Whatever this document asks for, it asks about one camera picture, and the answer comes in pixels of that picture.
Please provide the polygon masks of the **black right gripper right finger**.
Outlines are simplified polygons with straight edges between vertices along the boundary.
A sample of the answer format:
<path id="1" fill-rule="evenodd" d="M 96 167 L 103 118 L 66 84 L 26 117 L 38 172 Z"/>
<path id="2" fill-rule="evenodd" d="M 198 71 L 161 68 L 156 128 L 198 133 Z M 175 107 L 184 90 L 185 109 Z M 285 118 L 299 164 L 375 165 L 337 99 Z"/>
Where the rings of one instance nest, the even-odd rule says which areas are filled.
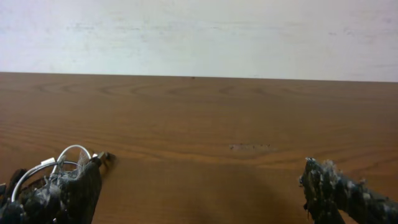
<path id="1" fill-rule="evenodd" d="M 306 158 L 299 177 L 306 202 L 304 210 L 314 223 L 344 223 L 345 212 L 360 224 L 397 224 L 397 202 L 344 176 L 331 160 Z"/>

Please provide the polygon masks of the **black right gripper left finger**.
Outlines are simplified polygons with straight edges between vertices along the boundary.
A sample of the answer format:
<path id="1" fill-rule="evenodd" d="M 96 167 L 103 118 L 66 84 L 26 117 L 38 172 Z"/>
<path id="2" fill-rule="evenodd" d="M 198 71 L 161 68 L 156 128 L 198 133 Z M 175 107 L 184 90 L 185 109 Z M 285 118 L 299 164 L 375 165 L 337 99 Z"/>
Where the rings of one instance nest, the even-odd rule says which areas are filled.
<path id="1" fill-rule="evenodd" d="M 64 162 L 52 162 L 25 171 L 2 203 L 1 223 L 91 223 L 101 188 L 101 162 L 90 160 L 75 170 L 63 170 Z M 21 185 L 36 172 L 50 166 L 59 170 L 43 183 Z"/>

